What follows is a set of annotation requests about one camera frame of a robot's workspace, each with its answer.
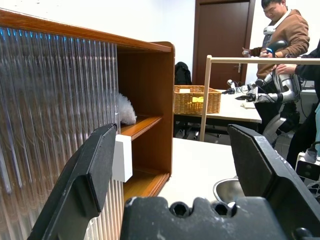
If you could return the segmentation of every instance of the wooden frame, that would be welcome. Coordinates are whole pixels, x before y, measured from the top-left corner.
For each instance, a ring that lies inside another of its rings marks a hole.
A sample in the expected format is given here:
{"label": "wooden frame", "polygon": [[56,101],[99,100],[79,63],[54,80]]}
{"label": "wooden frame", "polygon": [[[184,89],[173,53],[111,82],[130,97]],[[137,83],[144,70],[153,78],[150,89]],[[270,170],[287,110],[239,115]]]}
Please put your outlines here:
{"label": "wooden frame", "polygon": [[131,136],[134,170],[131,179],[124,183],[124,200],[156,195],[172,173],[174,46],[170,42],[144,42],[1,8],[0,27],[117,45],[119,91],[130,99],[139,116],[135,125],[120,129],[123,135]]}
{"label": "wooden frame", "polygon": [[[248,13],[248,21],[246,25],[245,32],[245,44],[244,48],[250,48],[251,41],[251,33],[252,33],[252,25],[254,21],[254,13],[255,13],[255,5],[256,0],[248,0],[249,1],[249,13]],[[198,55],[198,34],[199,34],[199,14],[200,14],[200,4],[212,4],[212,3],[235,3],[235,2],[243,2],[243,0],[196,0],[195,1],[195,16],[194,16],[194,41],[193,41],[193,65],[192,65],[192,84],[198,85],[196,76],[197,76],[197,55]],[[247,75],[247,66],[243,66],[241,70],[241,81],[242,83],[245,81]]]}
{"label": "wooden frame", "polygon": [[242,58],[242,57],[206,57],[205,81],[204,81],[204,100],[201,116],[200,141],[205,140],[208,92],[210,85],[211,64],[297,64],[297,65],[320,65],[319,58]]}

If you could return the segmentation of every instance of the white wall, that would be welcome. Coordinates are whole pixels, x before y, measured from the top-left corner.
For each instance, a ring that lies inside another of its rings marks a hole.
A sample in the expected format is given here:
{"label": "white wall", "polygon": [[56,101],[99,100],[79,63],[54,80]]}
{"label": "white wall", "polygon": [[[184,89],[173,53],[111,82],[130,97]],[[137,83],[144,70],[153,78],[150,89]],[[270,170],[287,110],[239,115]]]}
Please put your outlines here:
{"label": "white wall", "polygon": [[0,8],[147,42],[175,45],[192,70],[195,0],[0,0]]}
{"label": "white wall", "polygon": [[[314,50],[320,39],[320,0],[287,0],[290,9],[297,9],[309,24],[310,47],[309,52]],[[263,29],[270,23],[261,7],[261,1],[256,0],[251,32],[250,48],[261,47],[264,40]],[[254,81],[257,73],[257,65],[249,64],[246,73],[246,83]]]}

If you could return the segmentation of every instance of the door handle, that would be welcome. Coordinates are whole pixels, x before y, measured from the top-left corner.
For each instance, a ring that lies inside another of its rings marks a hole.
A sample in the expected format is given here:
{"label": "door handle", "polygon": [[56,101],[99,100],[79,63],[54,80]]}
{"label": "door handle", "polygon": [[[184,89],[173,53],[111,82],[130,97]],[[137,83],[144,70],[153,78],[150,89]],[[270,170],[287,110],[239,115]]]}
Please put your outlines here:
{"label": "door handle", "polygon": [[238,68],[238,73],[241,73],[241,67],[242,67],[241,63],[239,63],[238,65],[233,66],[233,67]]}

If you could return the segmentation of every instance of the stainless steel bowl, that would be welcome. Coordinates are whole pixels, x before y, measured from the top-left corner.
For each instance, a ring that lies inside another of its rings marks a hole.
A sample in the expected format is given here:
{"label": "stainless steel bowl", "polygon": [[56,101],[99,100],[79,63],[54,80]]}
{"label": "stainless steel bowl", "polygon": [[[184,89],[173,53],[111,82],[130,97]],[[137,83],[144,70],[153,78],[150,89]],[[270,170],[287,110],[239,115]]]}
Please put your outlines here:
{"label": "stainless steel bowl", "polygon": [[240,182],[236,178],[218,181],[213,186],[213,194],[219,202],[224,202],[225,204],[233,203],[238,198],[245,196]]}

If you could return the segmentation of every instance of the shelf board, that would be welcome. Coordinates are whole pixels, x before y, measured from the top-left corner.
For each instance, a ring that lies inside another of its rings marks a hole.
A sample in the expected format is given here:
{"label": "shelf board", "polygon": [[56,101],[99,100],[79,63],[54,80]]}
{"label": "shelf board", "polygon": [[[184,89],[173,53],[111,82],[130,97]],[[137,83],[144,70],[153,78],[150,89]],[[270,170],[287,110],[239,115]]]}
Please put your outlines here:
{"label": "shelf board", "polygon": [[154,125],[160,122],[161,116],[138,116],[133,125],[124,125],[120,127],[120,134],[130,136],[131,141],[148,131]]}
{"label": "shelf board", "polygon": [[172,48],[169,46],[135,40],[89,28],[68,25],[65,23],[31,16],[3,8],[0,8],[0,26],[114,43],[117,44],[117,48],[120,51],[126,52],[144,51],[170,53],[172,51]]}
{"label": "shelf board", "polygon": [[124,202],[132,197],[156,196],[169,176],[169,173],[133,170],[133,176],[123,184]]}

